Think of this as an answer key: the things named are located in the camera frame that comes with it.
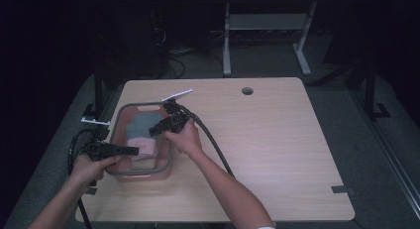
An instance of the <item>teal cloth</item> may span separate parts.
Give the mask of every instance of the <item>teal cloth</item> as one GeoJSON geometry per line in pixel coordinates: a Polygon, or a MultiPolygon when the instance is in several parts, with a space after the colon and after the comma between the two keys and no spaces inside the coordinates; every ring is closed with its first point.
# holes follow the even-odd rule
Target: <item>teal cloth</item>
{"type": "Polygon", "coordinates": [[[132,122],[127,124],[127,140],[133,138],[151,138],[149,129],[154,127],[160,120],[161,114],[157,111],[143,112],[133,116],[132,122]]]}

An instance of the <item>light wood tabletop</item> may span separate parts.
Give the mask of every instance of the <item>light wood tabletop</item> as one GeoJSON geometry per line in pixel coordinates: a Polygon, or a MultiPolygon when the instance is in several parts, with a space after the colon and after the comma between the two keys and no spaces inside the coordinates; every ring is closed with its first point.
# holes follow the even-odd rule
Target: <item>light wood tabletop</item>
{"type": "MultiPolygon", "coordinates": [[[[128,103],[157,102],[193,89],[177,100],[198,115],[221,148],[235,177],[263,203],[274,221],[351,220],[346,193],[306,90],[299,78],[141,80],[126,83],[118,110],[128,103]],[[244,87],[254,93],[245,95],[244,87]]],[[[205,152],[221,167],[200,129],[205,152]]],[[[226,222],[204,176],[186,156],[173,152],[169,178],[120,182],[105,173],[95,195],[83,196],[91,221],[226,222]]],[[[82,221],[77,210],[76,218],[82,221]]]]}

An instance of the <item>person's left arm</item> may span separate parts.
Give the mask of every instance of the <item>person's left arm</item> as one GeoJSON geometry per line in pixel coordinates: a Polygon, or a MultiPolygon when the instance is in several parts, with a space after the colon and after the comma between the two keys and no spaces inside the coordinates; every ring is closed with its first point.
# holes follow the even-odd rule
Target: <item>person's left arm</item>
{"type": "Polygon", "coordinates": [[[49,202],[29,228],[62,228],[67,221],[77,200],[87,191],[89,183],[103,178],[106,167],[117,163],[121,157],[110,157],[92,162],[87,155],[76,159],[76,164],[61,190],[49,202]]]}

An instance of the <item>person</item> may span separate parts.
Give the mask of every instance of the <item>person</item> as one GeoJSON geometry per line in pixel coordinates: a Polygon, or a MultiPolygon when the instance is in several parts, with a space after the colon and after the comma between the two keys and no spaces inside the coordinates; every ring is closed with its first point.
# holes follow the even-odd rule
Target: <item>person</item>
{"type": "MultiPolygon", "coordinates": [[[[274,228],[259,199],[205,154],[193,120],[188,120],[180,133],[166,131],[164,135],[198,166],[236,228],[274,228]]],[[[92,162],[86,155],[79,156],[68,181],[29,228],[62,227],[78,198],[87,191],[89,182],[102,179],[104,169],[120,159],[118,156],[92,162]]]]}

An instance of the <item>floor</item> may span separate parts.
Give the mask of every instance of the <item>floor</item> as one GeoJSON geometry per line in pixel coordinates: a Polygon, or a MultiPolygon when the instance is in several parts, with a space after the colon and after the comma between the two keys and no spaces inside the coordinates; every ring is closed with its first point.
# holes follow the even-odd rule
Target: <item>floor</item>
{"type": "MultiPolygon", "coordinates": [[[[270,41],[258,36],[250,43],[238,33],[233,37],[230,77],[293,76],[309,83],[339,67],[323,63],[331,37],[328,34],[312,34],[304,48],[312,74],[303,75],[291,46],[298,36],[299,33],[277,33],[270,37],[270,41]]],[[[175,60],[168,62],[170,68],[162,78],[223,77],[221,56],[220,45],[207,53],[174,55],[175,60]]],[[[384,143],[378,140],[376,128],[385,136],[387,145],[391,146],[417,187],[420,186],[420,166],[417,164],[420,160],[420,130],[398,103],[390,85],[380,76],[376,78],[375,103],[383,103],[391,117],[371,122],[360,103],[365,89],[363,86],[359,90],[348,89],[345,85],[348,76],[345,73],[322,86],[308,86],[306,90],[342,180],[351,190],[349,197],[355,208],[356,218],[350,222],[277,222],[277,228],[420,228],[419,216],[413,210],[405,191],[401,189],[392,163],[386,156],[384,143]]],[[[105,90],[107,105],[102,116],[104,119],[112,116],[119,90],[105,90]]],[[[59,190],[66,179],[66,149],[71,136],[83,128],[79,119],[85,106],[93,101],[93,78],[89,77],[74,98],[5,228],[27,227],[59,190]]],[[[203,224],[174,223],[92,224],[94,228],[209,228],[209,225],[203,224]]],[[[66,228],[84,228],[84,225],[71,217],[66,228]]]]}

